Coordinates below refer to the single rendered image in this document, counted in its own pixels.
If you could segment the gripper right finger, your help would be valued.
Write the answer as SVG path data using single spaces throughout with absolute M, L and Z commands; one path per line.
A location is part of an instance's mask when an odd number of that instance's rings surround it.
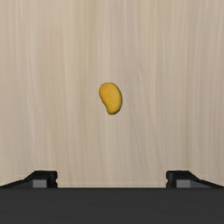
M 189 171 L 167 171 L 167 188 L 222 188 L 212 182 L 199 179 Z

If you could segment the yellow mango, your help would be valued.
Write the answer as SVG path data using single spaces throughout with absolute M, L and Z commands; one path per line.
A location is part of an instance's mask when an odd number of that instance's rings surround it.
M 123 96 L 115 83 L 105 82 L 101 84 L 99 96 L 109 115 L 114 115 L 121 109 Z

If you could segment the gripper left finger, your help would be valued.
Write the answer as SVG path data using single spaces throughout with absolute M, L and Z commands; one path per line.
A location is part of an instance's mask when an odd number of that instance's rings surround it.
M 34 171 L 24 179 L 1 185 L 1 188 L 57 188 L 56 171 Z

